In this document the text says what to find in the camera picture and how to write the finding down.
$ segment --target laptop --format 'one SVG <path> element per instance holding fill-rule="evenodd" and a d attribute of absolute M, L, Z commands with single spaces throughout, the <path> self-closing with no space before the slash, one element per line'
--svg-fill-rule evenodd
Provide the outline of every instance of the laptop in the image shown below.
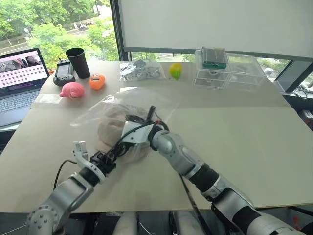
<path fill-rule="evenodd" d="M 23 120 L 48 77 L 38 48 L 0 56 L 0 126 Z"/>

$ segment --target transparent plastic bag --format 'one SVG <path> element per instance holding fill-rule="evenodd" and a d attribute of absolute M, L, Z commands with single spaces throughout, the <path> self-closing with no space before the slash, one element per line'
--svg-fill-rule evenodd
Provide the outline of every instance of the transparent plastic bag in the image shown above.
<path fill-rule="evenodd" d="M 150 60 L 136 60 L 120 64 L 120 81 L 144 79 L 166 79 L 161 64 Z"/>
<path fill-rule="evenodd" d="M 126 115 L 132 114 L 146 119 L 150 107 L 155 106 L 152 120 L 161 119 L 166 122 L 177 105 L 147 88 L 126 87 L 106 96 L 77 117 L 71 126 L 80 136 L 87 136 L 87 145 L 92 145 L 95 150 L 107 152 L 121 138 Z M 149 151 L 148 143 L 136 144 L 122 157 L 123 162 L 136 161 L 146 156 Z"/>

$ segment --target pink toy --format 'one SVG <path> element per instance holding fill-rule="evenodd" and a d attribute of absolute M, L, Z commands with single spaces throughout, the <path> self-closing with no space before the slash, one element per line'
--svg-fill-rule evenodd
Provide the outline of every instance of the pink toy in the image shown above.
<path fill-rule="evenodd" d="M 84 94 L 85 88 L 82 84 L 77 82 L 69 82 L 62 87 L 60 97 L 69 97 L 75 99 L 82 97 Z"/>

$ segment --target laptop screen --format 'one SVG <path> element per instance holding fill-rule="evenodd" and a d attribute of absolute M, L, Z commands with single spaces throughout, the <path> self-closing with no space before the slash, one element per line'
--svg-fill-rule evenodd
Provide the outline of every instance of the laptop screen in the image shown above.
<path fill-rule="evenodd" d="M 40 89 L 48 77 L 38 49 L 0 56 L 0 97 Z"/>

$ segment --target orange toy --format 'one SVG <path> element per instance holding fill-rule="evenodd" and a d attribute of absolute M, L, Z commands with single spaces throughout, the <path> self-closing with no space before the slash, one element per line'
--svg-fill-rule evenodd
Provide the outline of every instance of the orange toy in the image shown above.
<path fill-rule="evenodd" d="M 104 86 L 105 78 L 103 75 L 95 73 L 89 80 L 89 85 L 94 90 L 99 90 Z"/>

